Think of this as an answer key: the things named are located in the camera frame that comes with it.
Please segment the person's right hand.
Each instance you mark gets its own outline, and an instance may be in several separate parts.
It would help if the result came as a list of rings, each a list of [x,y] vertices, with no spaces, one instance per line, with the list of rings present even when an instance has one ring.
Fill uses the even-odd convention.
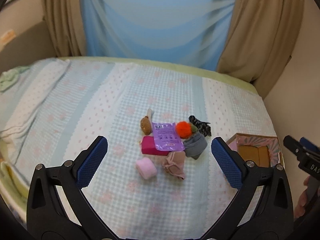
[[[305,206],[308,202],[308,197],[307,197],[307,194],[306,194],[306,190],[304,190],[302,192],[302,194],[300,195],[299,199],[298,199],[298,202],[297,202],[297,205],[294,209],[294,219],[298,219],[299,217],[302,217],[302,215],[304,215],[305,213]]]

